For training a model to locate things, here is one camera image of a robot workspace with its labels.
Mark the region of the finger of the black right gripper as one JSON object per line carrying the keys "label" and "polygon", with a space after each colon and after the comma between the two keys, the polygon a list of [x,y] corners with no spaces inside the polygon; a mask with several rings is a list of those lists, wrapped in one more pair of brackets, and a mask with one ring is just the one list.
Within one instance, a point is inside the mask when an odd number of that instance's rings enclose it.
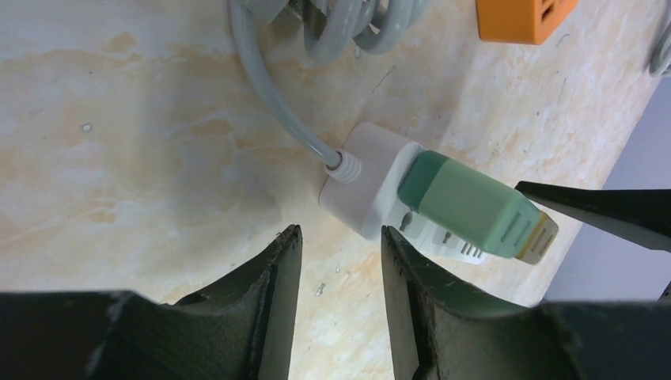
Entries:
{"label": "finger of the black right gripper", "polygon": [[670,190],[589,190],[520,181],[532,201],[647,249],[670,250]]}

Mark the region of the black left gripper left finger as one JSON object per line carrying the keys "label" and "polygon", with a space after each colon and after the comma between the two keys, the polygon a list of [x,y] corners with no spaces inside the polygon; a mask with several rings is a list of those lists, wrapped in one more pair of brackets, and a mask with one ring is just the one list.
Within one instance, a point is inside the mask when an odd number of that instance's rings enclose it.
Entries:
{"label": "black left gripper left finger", "polygon": [[5,292],[4,379],[286,379],[302,233],[173,304],[133,291]]}

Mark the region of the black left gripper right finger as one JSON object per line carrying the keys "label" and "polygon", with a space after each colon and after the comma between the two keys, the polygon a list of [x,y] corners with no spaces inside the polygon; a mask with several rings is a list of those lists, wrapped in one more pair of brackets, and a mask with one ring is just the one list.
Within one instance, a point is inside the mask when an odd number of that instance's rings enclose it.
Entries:
{"label": "black left gripper right finger", "polygon": [[482,291],[381,230],[397,379],[667,379],[668,302],[542,302]]}

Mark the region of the yellow plug adapter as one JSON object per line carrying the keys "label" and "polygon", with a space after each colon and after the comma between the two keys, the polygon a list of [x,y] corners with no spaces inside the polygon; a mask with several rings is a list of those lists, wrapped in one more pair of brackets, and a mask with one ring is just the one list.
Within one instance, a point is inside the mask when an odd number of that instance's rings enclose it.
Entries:
{"label": "yellow plug adapter", "polygon": [[540,211],[540,221],[514,258],[531,265],[540,263],[558,233],[558,224],[545,211]]}

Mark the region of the white power strip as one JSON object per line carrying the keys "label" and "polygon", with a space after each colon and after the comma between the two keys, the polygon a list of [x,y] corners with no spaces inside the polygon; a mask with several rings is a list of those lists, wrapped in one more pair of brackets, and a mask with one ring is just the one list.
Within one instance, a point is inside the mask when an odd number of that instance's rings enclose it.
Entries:
{"label": "white power strip", "polygon": [[349,181],[329,177],[320,191],[320,206],[368,241],[379,241],[381,228],[391,226],[429,258],[482,263],[487,253],[398,199],[401,181],[424,150],[419,143],[374,123],[360,123],[340,151],[346,168],[339,176]]}

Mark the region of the orange power strip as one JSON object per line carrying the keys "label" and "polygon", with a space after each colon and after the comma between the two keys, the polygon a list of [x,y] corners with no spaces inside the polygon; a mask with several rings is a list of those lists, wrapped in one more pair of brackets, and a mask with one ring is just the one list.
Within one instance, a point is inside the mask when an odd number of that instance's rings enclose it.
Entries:
{"label": "orange power strip", "polygon": [[476,0],[480,39],[541,45],[577,4],[578,0]]}

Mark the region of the green plug adapter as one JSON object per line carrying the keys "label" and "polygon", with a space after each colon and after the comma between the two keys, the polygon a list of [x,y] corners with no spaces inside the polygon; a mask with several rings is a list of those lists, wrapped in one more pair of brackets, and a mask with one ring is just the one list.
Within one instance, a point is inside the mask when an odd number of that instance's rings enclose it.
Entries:
{"label": "green plug adapter", "polygon": [[523,260],[548,216],[518,190],[433,150],[419,153],[397,196],[476,249]]}

